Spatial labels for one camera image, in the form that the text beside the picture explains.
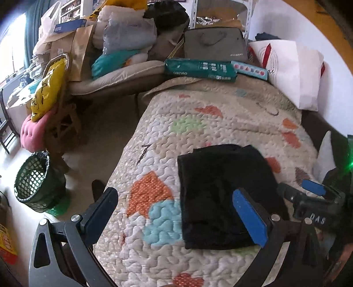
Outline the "grey plastic wrapped bundle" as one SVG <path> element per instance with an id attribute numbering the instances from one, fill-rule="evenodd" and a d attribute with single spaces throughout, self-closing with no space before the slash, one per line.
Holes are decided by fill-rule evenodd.
<path id="1" fill-rule="evenodd" d="M 110 20 L 103 32 L 103 54 L 140 50 L 152 46 L 156 40 L 157 29 L 153 19 Z"/>

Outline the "white cloth piece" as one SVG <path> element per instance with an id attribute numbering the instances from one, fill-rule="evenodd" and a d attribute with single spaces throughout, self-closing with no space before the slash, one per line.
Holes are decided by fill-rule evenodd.
<path id="1" fill-rule="evenodd" d="M 314 162 L 312 174 L 319 183 L 323 183 L 326 174 L 335 168 L 331 131 L 327 131 L 321 142 L 318 157 Z"/>

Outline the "green mesh basket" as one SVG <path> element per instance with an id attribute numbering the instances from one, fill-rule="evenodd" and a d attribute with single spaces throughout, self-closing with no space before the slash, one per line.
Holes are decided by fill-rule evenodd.
<path id="1" fill-rule="evenodd" d="M 61 216 L 70 206 L 66 177 L 47 151 L 30 155 L 17 173 L 16 199 L 38 213 Z"/>

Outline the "black pants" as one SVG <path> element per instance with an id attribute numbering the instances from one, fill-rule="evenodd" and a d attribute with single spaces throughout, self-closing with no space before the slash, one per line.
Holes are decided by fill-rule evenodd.
<path id="1" fill-rule="evenodd" d="M 177 158 L 182 238 L 186 249 L 229 250 L 253 245 L 233 207 L 232 194 L 243 188 L 269 213 L 288 220 L 267 160 L 251 145 L 215 145 Z"/>

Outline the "quilted patchwork bedspread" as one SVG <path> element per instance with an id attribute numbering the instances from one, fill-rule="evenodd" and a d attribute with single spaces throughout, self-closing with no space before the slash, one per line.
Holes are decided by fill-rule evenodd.
<path id="1" fill-rule="evenodd" d="M 108 180 L 118 205 L 94 254 L 118 286 L 233 286 L 259 247 L 186 248 L 177 158 L 214 145 L 251 145 L 278 181 L 299 188 L 317 159 L 302 114 L 278 89 L 245 76 L 235 83 L 174 78 L 148 97 Z"/>

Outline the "green long box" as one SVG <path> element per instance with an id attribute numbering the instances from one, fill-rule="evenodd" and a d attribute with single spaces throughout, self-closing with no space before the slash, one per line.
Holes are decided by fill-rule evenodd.
<path id="1" fill-rule="evenodd" d="M 165 60 L 165 73 L 179 77 L 235 82 L 237 72 L 230 62 L 171 58 Z"/>

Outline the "white metal shelf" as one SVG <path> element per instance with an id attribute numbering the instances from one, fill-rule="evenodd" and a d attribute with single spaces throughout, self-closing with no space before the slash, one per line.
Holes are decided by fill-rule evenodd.
<path id="1" fill-rule="evenodd" d="M 239 28 L 249 40 L 251 18 L 258 1 L 187 1 L 190 29 Z"/>

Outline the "grey laptop bag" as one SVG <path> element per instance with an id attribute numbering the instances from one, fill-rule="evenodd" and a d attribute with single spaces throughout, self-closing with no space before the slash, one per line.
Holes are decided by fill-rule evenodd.
<path id="1" fill-rule="evenodd" d="M 199 28 L 184 34 L 186 59 L 246 62 L 248 54 L 238 28 Z"/>

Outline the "brown paper bag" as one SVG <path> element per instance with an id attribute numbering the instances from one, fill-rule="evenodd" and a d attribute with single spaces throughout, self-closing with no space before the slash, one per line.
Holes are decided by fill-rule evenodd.
<path id="1" fill-rule="evenodd" d="M 92 77 L 90 61 L 93 55 L 94 25 L 78 28 L 71 47 L 70 81 L 79 82 Z"/>

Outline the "yellow red box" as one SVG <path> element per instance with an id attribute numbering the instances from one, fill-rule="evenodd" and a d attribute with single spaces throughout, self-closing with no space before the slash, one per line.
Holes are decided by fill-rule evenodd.
<path id="1" fill-rule="evenodd" d="M 14 265 L 18 258 L 9 231 L 2 224 L 0 224 L 0 254 L 1 258 L 11 265 Z"/>

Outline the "beige lounge cushion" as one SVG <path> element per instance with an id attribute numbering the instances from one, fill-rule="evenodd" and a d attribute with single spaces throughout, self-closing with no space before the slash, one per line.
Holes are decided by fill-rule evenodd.
<path id="1" fill-rule="evenodd" d="M 162 75 L 165 64 L 158 60 L 152 60 L 133 64 L 112 71 L 98 79 L 87 79 L 80 82 L 71 82 L 68 89 L 73 96 L 85 96 L 110 87 L 127 84 L 130 80 L 142 79 L 147 76 Z"/>

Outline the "light blue dotted box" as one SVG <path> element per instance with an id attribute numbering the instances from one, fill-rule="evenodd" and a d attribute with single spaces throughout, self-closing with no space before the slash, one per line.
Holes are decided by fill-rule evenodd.
<path id="1" fill-rule="evenodd" d="M 237 61 L 231 61 L 231 64 L 237 74 L 247 75 L 264 81 L 268 80 L 268 71 L 266 69 Z"/>

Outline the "blue cardboard box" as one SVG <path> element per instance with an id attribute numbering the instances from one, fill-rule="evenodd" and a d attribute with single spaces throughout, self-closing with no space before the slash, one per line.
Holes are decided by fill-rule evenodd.
<path id="1" fill-rule="evenodd" d="M 61 34 L 76 31 L 78 28 L 83 28 L 86 26 L 87 20 L 86 19 L 76 19 L 67 21 L 65 23 L 59 23 L 55 25 L 54 33 Z"/>

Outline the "teal pillow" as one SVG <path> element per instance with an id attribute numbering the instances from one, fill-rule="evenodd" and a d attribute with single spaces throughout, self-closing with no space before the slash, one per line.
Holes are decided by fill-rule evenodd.
<path id="1" fill-rule="evenodd" d="M 111 54 L 102 54 L 91 66 L 94 80 L 123 67 L 132 56 L 139 54 L 140 50 L 118 50 Z"/>

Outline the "black shoe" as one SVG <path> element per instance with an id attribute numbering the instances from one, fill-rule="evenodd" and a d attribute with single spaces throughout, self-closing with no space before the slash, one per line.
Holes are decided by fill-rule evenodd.
<path id="1" fill-rule="evenodd" d="M 92 181 L 91 187 L 92 187 L 92 194 L 93 194 L 93 200 L 94 202 L 97 202 L 103 192 L 105 191 L 105 186 L 106 183 L 102 182 L 99 179 L 95 179 Z"/>

